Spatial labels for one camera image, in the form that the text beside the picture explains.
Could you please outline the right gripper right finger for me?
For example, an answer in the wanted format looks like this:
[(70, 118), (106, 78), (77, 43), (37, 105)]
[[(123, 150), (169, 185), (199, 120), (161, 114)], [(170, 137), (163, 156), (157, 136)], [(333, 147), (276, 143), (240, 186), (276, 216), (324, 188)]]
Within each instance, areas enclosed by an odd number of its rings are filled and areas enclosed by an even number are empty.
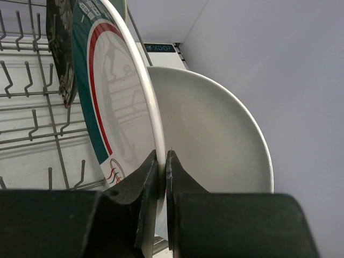
[(169, 249), (174, 257), (319, 257), (290, 195), (210, 193), (170, 150), (166, 161)]

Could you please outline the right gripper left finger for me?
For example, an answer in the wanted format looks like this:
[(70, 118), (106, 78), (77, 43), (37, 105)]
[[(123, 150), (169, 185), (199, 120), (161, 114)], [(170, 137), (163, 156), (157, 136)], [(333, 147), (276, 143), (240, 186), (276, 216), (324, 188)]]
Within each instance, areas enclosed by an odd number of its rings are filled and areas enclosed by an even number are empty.
[(1, 257), (152, 257), (158, 162), (106, 191), (2, 190)]

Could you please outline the round plate teal red rim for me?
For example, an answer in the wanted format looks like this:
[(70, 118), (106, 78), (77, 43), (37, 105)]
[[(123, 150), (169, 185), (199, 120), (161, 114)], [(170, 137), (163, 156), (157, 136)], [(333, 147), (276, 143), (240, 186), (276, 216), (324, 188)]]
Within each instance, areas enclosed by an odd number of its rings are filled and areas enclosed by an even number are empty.
[(148, 69), (110, 1), (75, 3), (71, 48), (88, 135), (109, 185), (93, 232), (94, 254), (152, 257), (166, 148)]

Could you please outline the black floral square plate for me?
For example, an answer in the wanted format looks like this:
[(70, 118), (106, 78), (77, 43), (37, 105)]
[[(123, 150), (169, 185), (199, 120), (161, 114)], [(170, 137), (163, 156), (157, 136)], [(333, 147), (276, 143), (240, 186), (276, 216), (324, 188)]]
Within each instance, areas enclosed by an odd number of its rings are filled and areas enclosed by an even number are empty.
[(71, 106), (77, 85), (71, 49), (73, 10), (75, 1), (46, 2), (46, 33), (59, 79), (59, 93), (65, 107)]

